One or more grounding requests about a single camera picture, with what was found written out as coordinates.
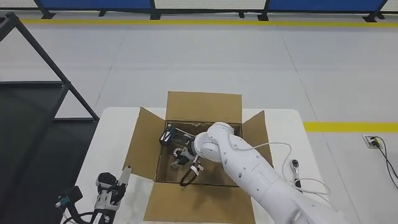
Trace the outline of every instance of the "floor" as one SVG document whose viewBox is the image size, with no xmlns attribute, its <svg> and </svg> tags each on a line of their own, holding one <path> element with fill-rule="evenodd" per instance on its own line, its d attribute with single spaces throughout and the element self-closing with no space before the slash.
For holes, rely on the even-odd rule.
<svg viewBox="0 0 398 224">
<path fill-rule="evenodd" d="M 239 93 L 245 108 L 293 108 L 303 121 L 398 122 L 398 29 L 27 27 L 99 115 L 110 106 L 162 107 L 167 91 L 187 90 Z M 57 79 L 16 30 L 0 50 L 0 80 Z M 68 95 L 58 116 L 88 114 Z M 378 135 L 398 168 L 398 134 Z M 308 138 L 332 203 L 352 223 L 396 223 L 398 191 L 362 133 Z"/>
</svg>

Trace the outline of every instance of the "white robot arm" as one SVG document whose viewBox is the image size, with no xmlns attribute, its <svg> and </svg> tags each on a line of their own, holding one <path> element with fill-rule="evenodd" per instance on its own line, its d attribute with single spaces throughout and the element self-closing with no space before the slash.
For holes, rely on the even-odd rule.
<svg viewBox="0 0 398 224">
<path fill-rule="evenodd" d="M 289 185 L 271 165 L 234 129 L 222 122 L 213 124 L 194 141 L 196 153 L 223 164 L 227 175 L 271 216 L 276 224 L 348 223 L 344 215 L 312 200 Z"/>
</svg>

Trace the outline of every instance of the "yellow tape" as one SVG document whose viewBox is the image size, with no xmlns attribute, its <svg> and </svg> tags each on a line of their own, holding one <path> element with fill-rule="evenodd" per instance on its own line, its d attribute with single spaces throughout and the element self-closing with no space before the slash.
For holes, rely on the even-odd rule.
<svg viewBox="0 0 398 224">
<path fill-rule="evenodd" d="M 304 122 L 308 133 L 398 133 L 398 123 Z"/>
<path fill-rule="evenodd" d="M 286 26 L 286 27 L 383 27 L 397 28 L 398 22 L 299 22 L 244 20 L 117 20 L 117 19 L 21 19 L 24 24 L 86 25 L 218 25 L 218 26 Z"/>
</svg>

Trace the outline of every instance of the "open cardboard box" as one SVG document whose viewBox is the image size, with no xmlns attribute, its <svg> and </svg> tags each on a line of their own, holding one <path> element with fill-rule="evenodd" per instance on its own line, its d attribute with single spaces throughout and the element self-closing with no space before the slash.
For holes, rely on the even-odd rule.
<svg viewBox="0 0 398 224">
<path fill-rule="evenodd" d="M 264 111 L 242 123 L 242 96 L 224 93 L 169 92 L 166 118 L 141 108 L 124 166 L 153 180 L 144 220 L 158 222 L 255 223 L 250 196 L 225 174 L 223 165 L 201 159 L 204 170 L 192 185 L 178 183 L 189 166 L 173 170 L 174 147 L 159 139 L 167 123 L 197 135 L 225 122 L 252 146 L 268 142 Z M 272 165 L 269 146 L 258 151 Z"/>
</svg>

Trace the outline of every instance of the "table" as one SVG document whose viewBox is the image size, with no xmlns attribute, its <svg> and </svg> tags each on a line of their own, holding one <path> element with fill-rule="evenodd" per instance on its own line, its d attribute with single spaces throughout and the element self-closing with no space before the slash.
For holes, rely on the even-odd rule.
<svg viewBox="0 0 398 224">
<path fill-rule="evenodd" d="M 166 108 L 147 109 L 165 118 Z M 260 111 L 262 109 L 243 109 L 243 121 Z M 269 142 L 289 143 L 292 146 L 289 159 L 299 161 L 300 176 L 322 180 L 299 113 L 295 110 L 264 111 Z M 83 193 L 83 198 L 76 203 L 80 213 L 93 211 L 98 195 L 95 180 L 101 172 L 110 172 L 117 178 L 121 175 L 138 114 L 139 108 L 106 108 L 103 111 L 76 182 Z M 279 174 L 288 151 L 287 146 L 271 145 L 272 161 Z M 285 171 L 287 177 L 292 179 L 290 168 L 286 167 Z M 153 181 L 131 175 L 114 224 L 155 223 L 143 221 L 152 186 Z M 302 187 L 325 191 L 324 186 L 314 181 L 302 181 Z M 316 195 L 307 195 L 322 201 Z M 268 213 L 255 200 L 252 199 L 252 203 L 256 223 L 273 223 Z"/>
</svg>

